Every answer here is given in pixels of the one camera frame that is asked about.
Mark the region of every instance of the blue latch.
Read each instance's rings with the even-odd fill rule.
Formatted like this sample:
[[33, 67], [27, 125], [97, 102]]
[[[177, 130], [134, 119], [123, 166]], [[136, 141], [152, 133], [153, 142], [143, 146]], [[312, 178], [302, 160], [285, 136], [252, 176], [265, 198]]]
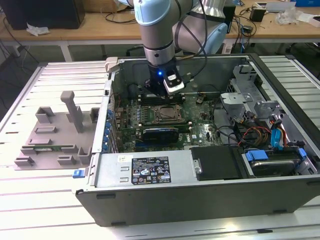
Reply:
[[86, 177], [86, 169], [85, 168], [79, 168], [77, 170], [74, 170], [72, 177], [74, 179], [83, 179]]
[[298, 152], [303, 160], [306, 159], [307, 153], [303, 148], [299, 148]]
[[246, 154], [246, 159], [248, 162], [251, 161], [261, 161], [261, 160], [268, 160], [268, 155], [264, 150], [251, 150], [248, 151]]

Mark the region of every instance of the metal slotted platform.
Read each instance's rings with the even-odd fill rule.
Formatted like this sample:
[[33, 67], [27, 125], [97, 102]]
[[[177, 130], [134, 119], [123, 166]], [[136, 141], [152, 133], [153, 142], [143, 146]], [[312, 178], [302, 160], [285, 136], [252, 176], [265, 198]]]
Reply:
[[[307, 116], [320, 129], [320, 82], [296, 59], [285, 56], [260, 57]], [[276, 100], [262, 85], [271, 100]]]
[[[303, 86], [309, 84], [310, 88], [304, 90], [314, 91], [313, 95], [317, 96], [316, 91], [319, 90], [312, 87], [310, 81], [306, 81], [309, 73], [302, 73], [297, 67], [295, 70], [296, 63], [284, 57], [264, 57], [263, 60], [267, 64], [276, 63], [276, 66], [279, 66], [279, 63], [286, 64], [292, 71], [291, 74], [296, 75], [292, 78], [296, 81], [294, 83]], [[292, 214], [104, 228], [95, 224], [71, 192], [71, 189], [82, 181], [71, 177], [72, 169], [14, 171], [11, 167], [13, 160], [37, 121], [34, 114], [38, 107], [49, 105], [54, 112], [66, 112], [66, 107], [60, 101], [60, 94], [66, 89], [75, 92], [74, 101], [83, 111], [100, 106], [107, 79], [104, 65], [102, 61], [50, 63], [46, 67], [37, 68], [1, 122], [1, 240], [98, 239], [102, 236], [108, 240], [175, 237], [237, 240], [320, 239], [320, 197]], [[293, 81], [285, 78], [287, 77], [284, 76], [281, 81]], [[289, 91], [293, 90], [291, 87], [292, 85], [288, 86]]]

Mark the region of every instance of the black plastic cover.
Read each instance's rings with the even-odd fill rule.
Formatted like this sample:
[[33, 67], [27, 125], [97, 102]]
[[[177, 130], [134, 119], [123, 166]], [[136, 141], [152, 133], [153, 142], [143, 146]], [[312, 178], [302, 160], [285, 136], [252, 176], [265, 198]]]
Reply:
[[242, 148], [232, 146], [204, 146], [190, 149], [192, 158], [199, 160], [201, 173], [199, 181], [247, 179]]

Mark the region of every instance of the motherboard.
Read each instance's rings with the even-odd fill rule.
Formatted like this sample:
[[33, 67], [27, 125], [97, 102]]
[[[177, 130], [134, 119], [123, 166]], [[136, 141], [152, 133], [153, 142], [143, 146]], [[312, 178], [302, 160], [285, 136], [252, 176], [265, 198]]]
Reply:
[[147, 105], [140, 99], [116, 101], [119, 152], [188, 150], [222, 145], [212, 121], [214, 100], [187, 95], [182, 104]]

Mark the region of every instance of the blue cable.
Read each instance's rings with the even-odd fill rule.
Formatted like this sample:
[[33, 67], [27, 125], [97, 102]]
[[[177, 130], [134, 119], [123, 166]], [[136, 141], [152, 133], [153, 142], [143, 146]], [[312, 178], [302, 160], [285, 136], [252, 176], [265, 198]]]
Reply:
[[237, 18], [235, 17], [234, 18], [236, 23], [239, 24], [241, 26], [241, 49], [240, 49], [240, 53], [242, 54], [243, 50], [245, 49], [245, 46], [244, 46], [244, 36], [245, 36], [245, 32], [244, 32], [244, 26], [237, 20]]
[[241, 32], [243, 37], [241, 38], [241, 50], [240, 53], [242, 54], [243, 50], [245, 50], [245, 43], [244, 43], [244, 36], [245, 36], [245, 32], [244, 32], [244, 26], [242, 24], [241, 25]]

